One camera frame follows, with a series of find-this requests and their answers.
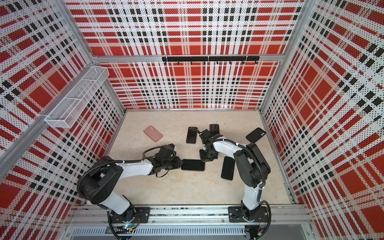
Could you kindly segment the black phone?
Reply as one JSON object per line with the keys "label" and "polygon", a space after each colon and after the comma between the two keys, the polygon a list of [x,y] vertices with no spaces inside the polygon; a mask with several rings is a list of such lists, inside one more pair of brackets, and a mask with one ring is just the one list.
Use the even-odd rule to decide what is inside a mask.
{"label": "black phone", "polygon": [[189,127],[188,132],[187,132],[187,138],[186,138],[186,143],[187,144],[195,144],[197,141],[197,132],[198,128],[197,127]]}
{"label": "black phone", "polygon": [[235,160],[230,157],[224,157],[221,178],[232,181],[235,171]]}
{"label": "black phone", "polygon": [[183,160],[183,165],[181,167],[183,171],[198,171],[203,172],[205,170],[205,162],[201,160]]}
{"label": "black phone", "polygon": [[217,135],[220,133],[220,127],[218,124],[210,124],[210,133],[212,135]]}

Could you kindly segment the black phone case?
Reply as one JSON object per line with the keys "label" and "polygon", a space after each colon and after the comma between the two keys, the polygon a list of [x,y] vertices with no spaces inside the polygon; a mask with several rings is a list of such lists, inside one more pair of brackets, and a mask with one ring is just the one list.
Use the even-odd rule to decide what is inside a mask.
{"label": "black phone case", "polygon": [[263,136],[266,135],[266,132],[261,129],[261,128],[256,128],[255,130],[253,130],[251,133],[249,133],[247,136],[246,136],[246,139],[250,142],[250,143],[256,143],[258,140],[260,140]]}

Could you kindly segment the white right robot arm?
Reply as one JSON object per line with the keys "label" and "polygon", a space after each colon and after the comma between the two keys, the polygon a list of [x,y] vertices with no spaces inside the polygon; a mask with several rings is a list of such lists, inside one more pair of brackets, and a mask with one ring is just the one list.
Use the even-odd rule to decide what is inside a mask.
{"label": "white right robot arm", "polygon": [[209,130],[194,131],[202,140],[203,148],[200,150],[200,158],[203,162],[216,160],[219,154],[235,160],[240,178],[245,184],[238,217],[246,222],[254,221],[257,214],[262,212],[262,205],[266,203],[261,200],[261,196],[268,174],[271,173],[271,168],[259,147],[254,143],[242,145],[220,134],[212,135]]}

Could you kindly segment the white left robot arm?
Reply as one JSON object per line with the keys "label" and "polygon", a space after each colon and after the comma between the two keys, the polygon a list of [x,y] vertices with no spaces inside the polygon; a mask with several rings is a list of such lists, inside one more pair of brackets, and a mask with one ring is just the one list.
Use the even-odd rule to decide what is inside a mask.
{"label": "white left robot arm", "polygon": [[182,166],[173,144],[148,149],[139,160],[113,160],[104,156],[78,179],[77,192],[91,204],[116,214],[123,222],[130,222],[138,214],[132,202],[115,190],[117,183],[136,176],[157,177],[162,170],[169,172]]}

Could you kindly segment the pink phone case far left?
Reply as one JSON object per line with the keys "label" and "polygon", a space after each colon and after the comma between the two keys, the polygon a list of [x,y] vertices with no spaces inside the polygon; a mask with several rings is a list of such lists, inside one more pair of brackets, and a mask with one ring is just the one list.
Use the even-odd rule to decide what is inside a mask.
{"label": "pink phone case far left", "polygon": [[148,126],[145,130],[144,133],[155,143],[158,142],[160,139],[163,138],[163,134],[160,133],[155,127],[153,126]]}

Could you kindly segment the black hook rail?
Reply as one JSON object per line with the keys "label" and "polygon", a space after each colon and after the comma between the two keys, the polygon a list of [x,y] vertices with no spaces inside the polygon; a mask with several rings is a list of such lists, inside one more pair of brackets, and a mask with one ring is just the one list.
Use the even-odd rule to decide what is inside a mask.
{"label": "black hook rail", "polygon": [[175,62],[258,62],[260,56],[200,56],[200,57],[162,57],[164,63]]}

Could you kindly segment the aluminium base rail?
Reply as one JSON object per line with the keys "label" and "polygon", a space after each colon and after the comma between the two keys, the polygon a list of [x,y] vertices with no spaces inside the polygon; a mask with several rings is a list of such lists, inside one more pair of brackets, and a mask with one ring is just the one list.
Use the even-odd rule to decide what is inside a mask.
{"label": "aluminium base rail", "polygon": [[113,240],[114,228],[121,238],[144,239],[240,239],[261,235],[263,240],[315,240],[312,220],[303,205],[271,205],[245,221],[235,205],[142,205],[141,222],[118,223],[106,210],[80,206],[71,211],[61,240]]}

